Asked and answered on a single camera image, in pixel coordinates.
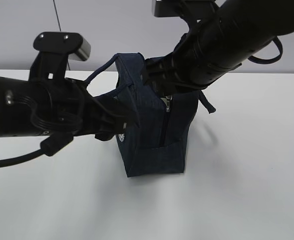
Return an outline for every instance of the bag strap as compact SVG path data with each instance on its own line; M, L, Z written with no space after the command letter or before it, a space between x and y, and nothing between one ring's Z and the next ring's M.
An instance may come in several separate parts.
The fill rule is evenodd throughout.
M88 86L97 75L99 75L103 71L107 70L116 61L116 59L118 57L119 57L118 53L114 54L113 57L109 61L107 61L104 65L102 65L97 70L95 70L90 76L88 76L87 79L84 81L86 86Z
M99 75L100 73L102 73L103 71L107 70L115 61L117 60L120 60L121 59L121 54L117 53L115 55L113 55L113 57L107 61L104 65L102 65L100 68L98 68L97 70L95 70L90 76L87 77L87 79L84 81L85 85L88 87L88 85L91 83L91 81L97 76ZM118 83L117 83L117 87L108 92L108 93L105 93L103 95L107 95L107 96L110 96L110 97L116 97L124 88L132 85L133 82L130 78L125 78L123 80L123 82L119 85L119 79L118 79Z
M250 58L248 58L248 60L255 63L255 64L273 64L273 63L279 61L282 57L282 54L283 54L282 43L278 37L275 37L272 41L276 44L276 47L279 50L279 55L277 57L274 57L272 59L260 59L255 56L251 56Z
M213 114L214 112L216 112L216 108L211 105L211 103L207 100L205 94L203 94L201 90L199 91L199 101L208 110L209 114Z

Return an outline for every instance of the white table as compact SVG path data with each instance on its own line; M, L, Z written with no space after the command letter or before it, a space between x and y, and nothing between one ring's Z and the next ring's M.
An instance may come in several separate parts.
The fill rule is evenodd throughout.
M116 141L92 135L0 169L0 240L294 240L294 74L227 74L205 93L217 113L199 105L185 174L126 178ZM41 140L0 138L0 159Z

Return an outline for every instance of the navy blue bag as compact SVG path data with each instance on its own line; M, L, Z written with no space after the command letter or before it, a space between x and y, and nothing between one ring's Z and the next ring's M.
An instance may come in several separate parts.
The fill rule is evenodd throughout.
M116 136L127 176L183 173L189 126L197 112L198 101L209 113L215 112L215 108L202 91L159 98L150 86L142 84L145 61L140 53L114 55L86 81L90 82L113 62L119 79L116 89L106 95L133 110L138 119L137 125Z

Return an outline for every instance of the white wall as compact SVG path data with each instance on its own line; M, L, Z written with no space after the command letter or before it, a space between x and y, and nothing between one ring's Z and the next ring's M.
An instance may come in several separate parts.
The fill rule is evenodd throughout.
M95 70L117 52L145 57L172 51L187 31L179 18L155 18L152 0L56 0L63 31L79 32L92 45L87 62L71 62L73 70ZM36 56L32 43L43 31L58 31L52 0L0 0L0 69L29 69ZM238 72L294 73L294 34L283 36L283 59L272 65L246 61ZM277 55L271 44L257 56Z

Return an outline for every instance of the zipper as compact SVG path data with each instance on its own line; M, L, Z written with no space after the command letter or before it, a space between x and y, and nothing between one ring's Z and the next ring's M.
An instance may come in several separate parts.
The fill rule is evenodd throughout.
M167 128L168 128L168 124L169 124L169 119L170 119L170 114L171 114L171 109L172 109L172 103L173 103L173 96L166 96L165 98L161 98L164 103L165 103L165 115L163 118L163 122L162 122L162 128L161 128L161 135L160 135L160 147L163 147L165 144L165 140L166 140L166 133L167 133Z

